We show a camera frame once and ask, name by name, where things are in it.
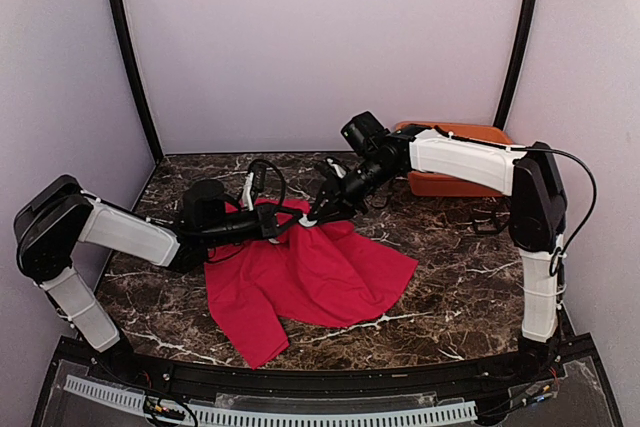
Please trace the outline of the blue portrait round brooch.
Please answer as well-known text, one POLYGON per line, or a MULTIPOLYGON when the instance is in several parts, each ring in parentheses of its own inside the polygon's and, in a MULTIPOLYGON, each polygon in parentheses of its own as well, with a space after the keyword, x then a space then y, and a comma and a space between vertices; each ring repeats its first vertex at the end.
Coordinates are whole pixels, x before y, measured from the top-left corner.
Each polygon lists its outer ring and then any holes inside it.
POLYGON ((309 220, 306 215, 299 219, 299 224, 304 228, 312 228, 317 224, 316 220, 309 220))

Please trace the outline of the red t-shirt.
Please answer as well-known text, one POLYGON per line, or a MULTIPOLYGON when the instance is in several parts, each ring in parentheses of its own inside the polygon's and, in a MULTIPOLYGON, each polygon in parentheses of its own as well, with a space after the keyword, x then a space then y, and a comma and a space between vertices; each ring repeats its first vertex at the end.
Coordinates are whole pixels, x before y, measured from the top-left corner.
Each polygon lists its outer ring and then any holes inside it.
POLYGON ((204 264, 211 317, 252 369, 289 346, 290 319, 328 328, 371 320, 400 299, 417 260, 358 234, 349 221, 213 250, 204 264))

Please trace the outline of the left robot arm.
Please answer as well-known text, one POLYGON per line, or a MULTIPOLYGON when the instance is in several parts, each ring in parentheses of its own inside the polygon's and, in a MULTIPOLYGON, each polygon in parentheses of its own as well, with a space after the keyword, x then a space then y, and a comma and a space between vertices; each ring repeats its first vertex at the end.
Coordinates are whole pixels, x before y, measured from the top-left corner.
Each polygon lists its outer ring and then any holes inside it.
POLYGON ((275 239, 304 219, 303 211, 263 202, 209 215, 196 230, 184 223, 140 217, 81 188, 62 175, 16 214, 16 262, 49 297, 89 346, 103 353, 101 364, 120 383, 141 374, 140 359, 124 346, 124 335, 73 265, 79 243, 89 243, 187 272, 208 261, 221 246, 275 239))

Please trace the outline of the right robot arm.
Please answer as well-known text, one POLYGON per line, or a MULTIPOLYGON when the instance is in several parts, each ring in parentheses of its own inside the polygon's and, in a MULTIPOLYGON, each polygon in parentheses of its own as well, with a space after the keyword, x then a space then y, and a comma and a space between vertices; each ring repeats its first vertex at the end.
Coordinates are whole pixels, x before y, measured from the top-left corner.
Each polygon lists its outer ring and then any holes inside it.
POLYGON ((365 213, 369 195, 410 172, 448 175, 509 198, 508 231, 524 272, 521 333, 533 341, 511 357, 510 371, 521 381, 534 379, 549 363, 541 343, 559 325, 561 273, 577 236, 566 231, 568 197, 556 163, 561 151, 543 142, 492 143, 439 126, 409 124, 391 131, 369 111, 353 117, 341 134, 362 161, 353 169, 331 159, 318 164, 325 180, 302 222, 306 227, 365 213))

